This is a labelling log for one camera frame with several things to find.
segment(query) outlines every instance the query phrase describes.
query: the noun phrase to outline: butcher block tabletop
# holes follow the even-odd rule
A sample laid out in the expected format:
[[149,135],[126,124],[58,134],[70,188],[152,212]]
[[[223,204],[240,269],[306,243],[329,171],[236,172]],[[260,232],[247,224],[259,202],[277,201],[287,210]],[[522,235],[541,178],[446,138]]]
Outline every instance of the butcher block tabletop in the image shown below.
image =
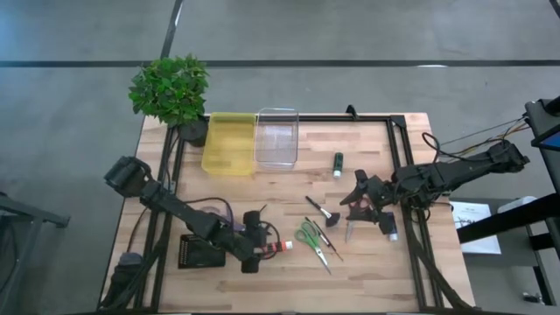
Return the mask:
[[[431,132],[425,113],[398,114],[406,118],[410,145],[417,164],[429,163],[434,151],[422,140]],[[165,141],[166,126],[146,117],[136,156],[158,175]],[[400,157],[404,154],[398,130],[395,130]],[[344,154],[341,178],[333,177],[335,152]],[[356,183],[354,171],[363,169],[368,176],[389,179],[394,171],[388,132],[382,122],[300,122],[297,162],[290,171],[260,170],[250,176],[229,177],[207,174],[200,167],[203,149],[185,145],[177,185],[181,200],[220,197],[231,204],[234,216],[242,221],[243,213],[264,205],[261,219],[272,223],[293,249],[261,261],[256,274],[241,273],[241,263],[227,254],[224,268],[179,269],[179,237],[190,234],[185,223],[172,220],[171,238],[164,269],[159,303],[160,312],[413,312],[418,310],[410,257],[404,236],[400,207],[393,211],[399,233],[398,241],[389,241],[373,223],[358,221],[352,238],[346,243],[347,206],[339,202]],[[171,154],[170,172],[174,164]],[[342,215],[334,227],[325,227],[325,218],[305,196],[310,196],[329,212]],[[220,202],[192,204],[219,208]],[[144,210],[138,198],[126,199],[116,234],[113,255],[108,268],[105,289],[110,284],[113,268],[126,251],[132,228]],[[321,243],[332,272],[329,275],[315,252],[294,233],[307,216],[315,220],[338,250],[341,261]],[[142,253],[149,215],[140,222],[132,251]],[[437,267],[451,287],[470,305],[474,305],[459,239],[449,206],[437,204],[428,221],[431,244]],[[431,295],[430,281],[423,269],[426,296]],[[156,268],[148,275],[145,296],[150,302]],[[428,305],[433,305],[428,298]]]

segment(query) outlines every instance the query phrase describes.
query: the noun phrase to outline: black plant pot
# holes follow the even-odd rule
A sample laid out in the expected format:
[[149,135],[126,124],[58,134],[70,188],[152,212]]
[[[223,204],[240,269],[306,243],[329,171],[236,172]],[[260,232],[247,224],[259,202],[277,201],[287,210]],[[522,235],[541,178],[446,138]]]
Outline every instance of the black plant pot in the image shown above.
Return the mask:
[[208,122],[204,117],[198,121],[178,126],[181,139],[195,147],[203,147],[207,142]]

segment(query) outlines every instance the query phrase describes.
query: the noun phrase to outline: green-handled scissors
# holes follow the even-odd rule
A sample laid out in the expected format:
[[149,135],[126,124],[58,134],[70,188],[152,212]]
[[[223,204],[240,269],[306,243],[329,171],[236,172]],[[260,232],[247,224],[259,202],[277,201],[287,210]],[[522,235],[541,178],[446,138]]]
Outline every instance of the green-handled scissors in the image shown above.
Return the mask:
[[315,254],[321,259],[321,262],[325,265],[326,271],[331,275],[328,263],[326,262],[325,255],[319,246],[319,231],[308,221],[304,221],[300,228],[296,230],[296,240],[300,242],[307,243],[313,250]]

